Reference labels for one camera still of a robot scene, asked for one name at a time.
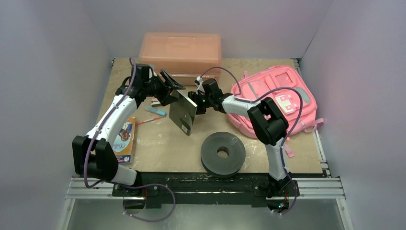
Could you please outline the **pink student backpack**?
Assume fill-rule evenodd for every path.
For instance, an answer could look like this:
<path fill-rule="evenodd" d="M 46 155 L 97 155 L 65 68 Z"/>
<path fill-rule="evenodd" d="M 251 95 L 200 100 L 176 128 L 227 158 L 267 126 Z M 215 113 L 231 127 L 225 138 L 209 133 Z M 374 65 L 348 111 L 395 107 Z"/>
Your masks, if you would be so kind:
<path fill-rule="evenodd" d="M 296 89 L 302 97 L 303 109 L 298 124 L 290 135 L 295 135 L 301 131 L 311 132 L 324 124 L 324 119 L 316 118 L 317 104 L 314 96 L 299 73 L 290 66 L 273 66 L 250 76 L 245 71 L 239 85 L 242 89 L 239 97 L 253 101 L 275 88 L 291 87 Z M 273 92 L 269 97 L 277 103 L 288 120 L 289 128 L 287 131 L 289 131 L 299 112 L 299 97 L 293 91 L 286 89 Z"/>

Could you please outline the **green wonderland book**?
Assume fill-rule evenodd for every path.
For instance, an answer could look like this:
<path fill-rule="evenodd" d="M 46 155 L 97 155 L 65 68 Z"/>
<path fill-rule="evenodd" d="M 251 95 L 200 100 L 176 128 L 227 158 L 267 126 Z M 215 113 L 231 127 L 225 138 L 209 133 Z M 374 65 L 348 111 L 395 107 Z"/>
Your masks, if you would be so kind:
<path fill-rule="evenodd" d="M 187 136 L 192 132 L 197 104 L 180 90 L 175 90 L 171 96 L 177 99 L 169 106 L 169 118 Z"/>

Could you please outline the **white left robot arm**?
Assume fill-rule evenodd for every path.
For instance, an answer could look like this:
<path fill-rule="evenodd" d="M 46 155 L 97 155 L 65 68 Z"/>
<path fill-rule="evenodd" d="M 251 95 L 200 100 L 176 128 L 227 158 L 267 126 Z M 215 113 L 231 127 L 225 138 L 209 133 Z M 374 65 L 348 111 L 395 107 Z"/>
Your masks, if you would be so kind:
<path fill-rule="evenodd" d="M 132 64 L 131 75 L 118 87 L 113 102 L 95 127 L 72 141 L 75 172 L 84 178 L 87 188 L 101 182 L 123 184 L 131 196 L 142 192 L 137 171 L 118 163 L 112 145 L 128 118 L 147 97 L 155 97 L 162 106 L 177 99 L 174 90 L 184 90 L 165 70 L 156 74 L 147 64 Z"/>

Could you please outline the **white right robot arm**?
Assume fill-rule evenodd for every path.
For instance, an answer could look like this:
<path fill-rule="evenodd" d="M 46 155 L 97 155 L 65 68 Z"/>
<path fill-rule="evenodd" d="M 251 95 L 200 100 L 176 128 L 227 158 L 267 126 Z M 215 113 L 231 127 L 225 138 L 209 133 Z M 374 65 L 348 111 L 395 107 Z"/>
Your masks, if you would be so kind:
<path fill-rule="evenodd" d="M 236 114 L 250 120 L 257 139 L 265 145 L 269 163 L 269 189 L 275 195 L 287 190 L 291 182 L 287 169 L 284 140 L 288 121 L 275 101 L 265 97 L 255 101 L 224 93 L 215 79 L 201 82 L 199 89 L 187 96 L 197 104 L 197 113 L 205 114 L 207 108 L 224 114 Z"/>

